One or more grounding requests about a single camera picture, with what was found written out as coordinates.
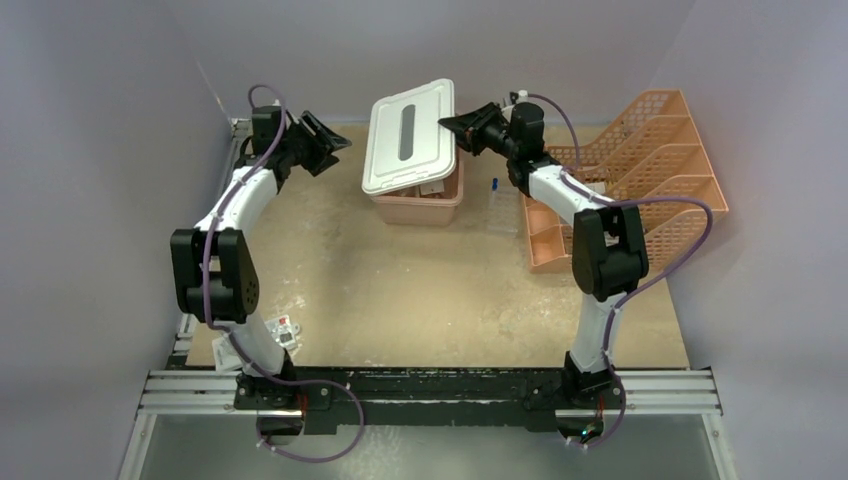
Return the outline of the white plastic bin lid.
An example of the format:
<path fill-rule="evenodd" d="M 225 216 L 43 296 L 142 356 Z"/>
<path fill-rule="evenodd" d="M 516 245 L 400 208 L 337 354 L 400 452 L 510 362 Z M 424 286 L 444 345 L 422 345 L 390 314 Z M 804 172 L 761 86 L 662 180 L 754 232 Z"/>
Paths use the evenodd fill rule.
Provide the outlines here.
<path fill-rule="evenodd" d="M 376 101 L 362 191 L 374 197 L 447 178 L 457 164 L 455 137 L 439 121 L 454 113 L 454 82 L 447 78 Z"/>

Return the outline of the small white packet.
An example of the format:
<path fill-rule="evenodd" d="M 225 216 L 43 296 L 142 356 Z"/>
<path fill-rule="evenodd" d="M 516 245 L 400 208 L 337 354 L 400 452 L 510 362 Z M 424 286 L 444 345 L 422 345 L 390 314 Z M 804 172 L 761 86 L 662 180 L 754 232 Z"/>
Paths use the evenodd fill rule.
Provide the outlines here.
<path fill-rule="evenodd" d="M 418 191 L 421 197 L 440 198 L 445 192 L 445 186 L 442 181 L 433 181 L 419 185 Z"/>

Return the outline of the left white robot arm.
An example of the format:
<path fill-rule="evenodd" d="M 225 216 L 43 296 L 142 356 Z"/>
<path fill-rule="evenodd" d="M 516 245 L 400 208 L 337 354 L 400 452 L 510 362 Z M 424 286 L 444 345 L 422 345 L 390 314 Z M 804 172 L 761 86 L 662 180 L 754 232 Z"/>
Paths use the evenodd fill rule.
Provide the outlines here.
<path fill-rule="evenodd" d="M 302 381 L 287 374 L 290 357 L 257 312 L 260 285 L 247 238 L 295 167 L 318 176 L 338 163 L 351 140 L 311 112 L 295 117 L 279 104 L 253 108 L 249 146 L 212 210 L 169 240 L 180 310 L 226 340 L 245 374 L 263 378 L 259 395 L 272 408 L 297 399 Z"/>

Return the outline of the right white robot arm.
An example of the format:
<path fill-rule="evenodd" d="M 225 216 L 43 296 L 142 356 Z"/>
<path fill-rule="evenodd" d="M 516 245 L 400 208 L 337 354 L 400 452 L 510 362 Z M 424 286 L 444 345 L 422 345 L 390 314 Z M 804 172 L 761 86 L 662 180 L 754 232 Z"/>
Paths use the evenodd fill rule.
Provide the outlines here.
<path fill-rule="evenodd" d="M 457 146 L 474 155 L 490 150 L 506 161 L 508 178 L 572 230 L 571 272 L 583 294 L 578 331 L 566 353 L 561 392 L 576 407 L 596 399 L 616 380 L 613 335 L 630 294 L 649 271 L 639 210 L 581 184 L 548 152 L 541 107 L 517 103 L 510 113 L 489 103 L 439 119 Z"/>

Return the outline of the clear test tube rack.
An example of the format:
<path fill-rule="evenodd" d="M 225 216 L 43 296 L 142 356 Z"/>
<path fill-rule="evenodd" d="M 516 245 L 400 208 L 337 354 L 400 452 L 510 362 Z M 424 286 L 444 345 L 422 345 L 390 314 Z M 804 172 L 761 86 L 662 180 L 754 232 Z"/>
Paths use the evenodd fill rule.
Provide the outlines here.
<path fill-rule="evenodd" d="M 489 232 L 515 236 L 520 227 L 521 193 L 512 186 L 498 186 L 489 193 L 487 229 Z"/>

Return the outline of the pink plastic bin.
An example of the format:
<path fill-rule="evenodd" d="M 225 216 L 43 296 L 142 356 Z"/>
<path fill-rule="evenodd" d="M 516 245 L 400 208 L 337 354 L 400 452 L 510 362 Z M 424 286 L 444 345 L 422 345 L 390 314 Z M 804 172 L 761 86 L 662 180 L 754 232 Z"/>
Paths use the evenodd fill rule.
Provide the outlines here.
<path fill-rule="evenodd" d="M 386 224 L 448 226 L 464 199 L 465 164 L 459 161 L 455 170 L 443 180 L 445 190 L 430 196 L 374 196 L 378 216 Z"/>

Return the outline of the orange mesh file organizer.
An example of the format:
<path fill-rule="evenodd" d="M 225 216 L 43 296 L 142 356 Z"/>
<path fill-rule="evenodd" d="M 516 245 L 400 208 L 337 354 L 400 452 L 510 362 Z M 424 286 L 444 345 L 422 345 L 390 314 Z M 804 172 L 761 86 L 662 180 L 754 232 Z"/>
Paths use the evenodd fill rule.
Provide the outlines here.
<path fill-rule="evenodd" d="M 709 205 L 714 220 L 729 211 L 679 90 L 646 90 L 593 141 L 546 149 L 574 168 L 578 181 L 609 198 L 659 198 L 640 208 L 653 273 L 680 258 L 703 232 L 706 215 L 686 198 Z"/>

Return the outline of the blister pack with label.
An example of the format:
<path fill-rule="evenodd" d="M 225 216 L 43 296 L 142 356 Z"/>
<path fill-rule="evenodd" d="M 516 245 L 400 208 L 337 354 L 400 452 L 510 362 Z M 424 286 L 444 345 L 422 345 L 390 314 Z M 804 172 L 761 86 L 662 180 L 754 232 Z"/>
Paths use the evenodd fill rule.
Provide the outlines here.
<path fill-rule="evenodd" d="M 286 355 L 291 356 L 300 347 L 300 325 L 282 315 L 264 322 L 266 333 L 258 330 L 261 316 L 253 315 L 246 324 L 233 324 L 227 332 L 219 332 L 211 341 L 215 370 L 219 373 L 243 370 L 251 375 L 259 373 L 250 366 L 258 362 L 269 372 L 282 370 Z"/>

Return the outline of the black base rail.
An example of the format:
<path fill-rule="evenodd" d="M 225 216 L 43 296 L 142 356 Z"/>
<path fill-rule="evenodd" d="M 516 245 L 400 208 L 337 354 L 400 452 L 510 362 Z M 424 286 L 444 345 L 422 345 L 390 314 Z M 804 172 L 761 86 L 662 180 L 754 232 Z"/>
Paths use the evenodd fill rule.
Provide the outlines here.
<path fill-rule="evenodd" d="M 592 439 L 625 390 L 607 372 L 564 367 L 288 366 L 277 382 L 240 373 L 234 407 L 288 416 L 310 435 L 342 425 L 519 427 Z"/>

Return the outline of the aluminium frame rail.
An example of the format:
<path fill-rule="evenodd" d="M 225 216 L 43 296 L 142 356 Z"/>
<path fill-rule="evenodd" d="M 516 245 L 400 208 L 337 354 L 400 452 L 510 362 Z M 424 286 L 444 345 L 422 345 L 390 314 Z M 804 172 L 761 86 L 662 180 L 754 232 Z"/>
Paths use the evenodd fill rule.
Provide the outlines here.
<path fill-rule="evenodd" d="M 620 370 L 626 412 L 636 415 L 721 415 L 709 370 Z M 138 412 L 147 415 L 235 414 L 236 374 L 214 371 L 152 371 Z"/>

